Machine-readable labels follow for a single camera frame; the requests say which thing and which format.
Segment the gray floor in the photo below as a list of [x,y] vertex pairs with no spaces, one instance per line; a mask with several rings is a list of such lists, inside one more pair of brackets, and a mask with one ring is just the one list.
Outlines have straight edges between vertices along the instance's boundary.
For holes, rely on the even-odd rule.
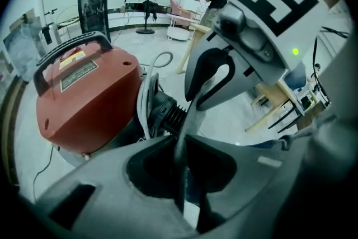
[[[115,39],[118,32],[111,35]],[[133,29],[125,30],[115,41],[115,45],[127,50],[135,55],[141,63],[149,63],[150,60],[162,51],[171,51],[174,54],[173,62],[165,68],[155,69],[158,72],[161,84],[165,92],[176,98],[180,105],[188,107],[189,103],[184,97],[184,74],[175,73],[189,42],[168,40],[166,29],[157,28],[153,35],[136,34]],[[216,75],[217,79],[225,76],[225,69],[221,69]],[[237,145],[249,145],[263,142],[269,139],[278,139],[284,134],[293,134],[296,127],[287,130],[286,133],[278,135],[283,124],[288,123],[288,117],[283,124],[268,130],[267,127],[277,117],[279,113],[269,123],[259,128],[253,133],[246,133],[245,128],[257,121],[262,114],[267,112],[270,107],[252,107],[251,101],[254,95],[243,93],[230,101],[227,101],[206,112],[206,118],[201,126],[199,134],[223,142]],[[20,109],[16,121],[15,130],[15,161],[18,179],[20,181],[20,193],[34,201],[32,193],[32,182],[36,173],[42,170],[50,156],[51,145],[41,137],[36,120],[36,99],[37,94],[33,83],[26,87],[25,94],[20,104]],[[71,172],[73,167],[66,163],[57,151],[53,152],[53,158],[49,168],[43,172],[36,180],[35,193],[38,198],[48,187],[61,177]]]

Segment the pink chair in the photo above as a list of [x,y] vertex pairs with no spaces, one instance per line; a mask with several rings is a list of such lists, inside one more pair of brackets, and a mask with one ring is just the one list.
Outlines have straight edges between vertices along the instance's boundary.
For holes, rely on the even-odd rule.
[[[193,14],[180,6],[177,1],[170,0],[170,5],[172,7],[172,14],[178,15],[184,18],[193,19]],[[175,19],[175,23],[183,26],[189,26],[190,22],[182,19]]]

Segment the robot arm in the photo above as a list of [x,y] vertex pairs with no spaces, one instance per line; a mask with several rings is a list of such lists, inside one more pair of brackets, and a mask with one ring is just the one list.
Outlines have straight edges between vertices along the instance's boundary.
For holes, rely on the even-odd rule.
[[199,110],[219,105],[259,81],[273,85],[302,61],[327,15],[323,0],[228,0],[213,31],[191,52],[186,100],[224,64],[228,75],[201,97]]

